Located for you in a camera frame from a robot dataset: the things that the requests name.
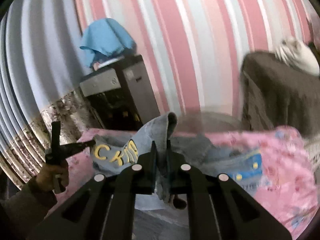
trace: white round marker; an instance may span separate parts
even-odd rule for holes
[[[97,182],[103,181],[104,180],[104,175],[103,174],[97,174],[94,176],[94,180]]]
[[[140,164],[135,164],[135,165],[132,166],[132,169],[134,171],[141,171],[142,166]]]
[[[227,174],[220,174],[219,175],[219,179],[221,180],[221,181],[227,181],[228,179],[229,179],[229,176],[227,175]]]
[[[189,164],[182,164],[180,166],[180,169],[182,169],[183,171],[190,171],[191,166]]]

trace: gray panel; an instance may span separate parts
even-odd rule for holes
[[[121,88],[116,71],[111,68],[101,74],[82,81],[80,88],[85,97],[105,91]]]
[[[143,124],[160,115],[143,61],[124,70],[131,96]]]

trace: person's arm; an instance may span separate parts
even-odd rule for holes
[[[62,185],[66,187],[69,184],[68,163],[65,161],[62,166],[44,164],[39,174],[20,192],[1,203],[18,236],[26,238],[57,203],[52,192],[53,176],[62,174]]]

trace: blue cloth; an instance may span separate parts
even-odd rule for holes
[[[127,31],[114,19],[91,23],[83,33],[80,49],[85,51],[85,65],[100,60],[134,54],[136,44]]]

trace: wall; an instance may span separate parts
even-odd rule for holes
[[[310,41],[308,0],[76,0],[81,28],[111,17],[138,45],[161,113],[238,116],[245,54]]]

